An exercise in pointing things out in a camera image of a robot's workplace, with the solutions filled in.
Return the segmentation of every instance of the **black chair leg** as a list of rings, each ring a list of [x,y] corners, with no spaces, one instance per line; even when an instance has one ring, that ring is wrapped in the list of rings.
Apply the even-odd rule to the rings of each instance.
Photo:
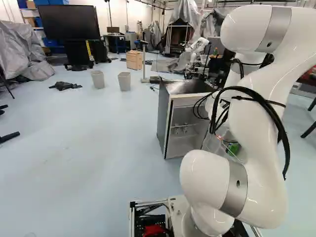
[[[316,105],[316,97],[315,97],[315,99],[313,100],[313,102],[311,103],[311,105],[309,106],[309,108],[307,110],[311,111],[314,108],[315,105]]]
[[[314,129],[316,128],[316,121],[312,124],[312,126],[306,130],[306,132],[304,132],[301,135],[301,138],[306,138]]]
[[[3,82],[3,84],[4,84],[4,86],[6,87],[6,89],[7,89],[7,90],[9,91],[9,93],[11,94],[12,98],[15,99],[14,96],[13,96],[13,94],[12,94],[12,92],[11,92],[11,90],[10,90],[10,88],[9,88],[9,86],[8,86],[8,84],[6,83],[5,79],[4,79],[3,77],[1,77],[1,76],[0,76],[0,78],[1,78],[1,80],[2,80],[2,82]]]

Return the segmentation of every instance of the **tarp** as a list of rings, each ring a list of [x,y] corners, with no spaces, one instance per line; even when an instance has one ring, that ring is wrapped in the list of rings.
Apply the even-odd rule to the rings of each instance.
[[[153,21],[146,29],[144,29],[144,32],[145,41],[149,43],[147,45],[148,51],[152,51],[161,41],[162,33],[159,27],[159,22]]]
[[[230,11],[231,9],[215,8],[212,12],[205,12],[201,22],[203,37],[220,36],[222,23]]]
[[[190,55],[190,52],[183,52],[179,58],[154,60],[151,71],[183,74],[186,65],[190,62]]]
[[[197,29],[199,17],[198,6],[194,0],[178,0],[173,8],[168,25],[181,19],[184,22],[188,22],[193,29]]]
[[[0,21],[0,66],[6,79],[45,80],[54,74],[31,25]]]

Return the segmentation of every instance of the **chair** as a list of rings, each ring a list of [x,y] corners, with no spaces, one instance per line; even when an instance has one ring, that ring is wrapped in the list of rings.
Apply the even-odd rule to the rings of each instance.
[[[315,105],[316,105],[316,97],[315,97],[315,99],[313,100],[313,102],[311,103],[311,105],[309,106],[309,108],[307,110],[311,111],[314,108]],[[315,128],[316,128],[316,121],[312,124],[312,126],[310,126],[309,129],[306,130],[306,132],[304,132],[301,135],[301,138],[306,138]]]
[[[9,91],[9,93],[12,96],[12,98],[15,99],[13,94],[12,94],[12,92],[11,92],[11,90],[10,90],[10,88],[9,88],[9,85],[6,83],[6,79],[5,79],[5,76],[4,76],[4,71],[3,71],[2,67],[0,66],[0,83],[1,82],[6,87],[6,89]]]

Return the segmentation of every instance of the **green object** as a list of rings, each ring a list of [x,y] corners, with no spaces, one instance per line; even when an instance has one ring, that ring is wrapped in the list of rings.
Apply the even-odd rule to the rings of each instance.
[[[239,143],[228,143],[226,146],[226,153],[229,154],[231,157],[236,156],[240,150]]]
[[[217,48],[214,49],[213,55],[217,55],[218,54],[218,50]]]

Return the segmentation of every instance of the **blue bin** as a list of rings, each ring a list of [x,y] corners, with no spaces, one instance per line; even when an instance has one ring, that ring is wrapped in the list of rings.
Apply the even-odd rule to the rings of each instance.
[[[28,8],[26,5],[26,0],[18,0],[19,8]]]
[[[67,4],[69,4],[69,0],[49,0],[49,4],[51,4],[51,5],[67,5]]]
[[[66,53],[64,47],[49,48],[52,53]]]
[[[54,39],[48,39],[46,37],[43,37],[43,42],[45,44],[46,47],[56,47],[59,46],[58,41],[54,40]]]
[[[39,5],[49,5],[49,0],[34,0],[36,6]]]
[[[37,27],[43,27],[43,23],[41,22],[40,17],[35,17],[35,22],[36,22]]]

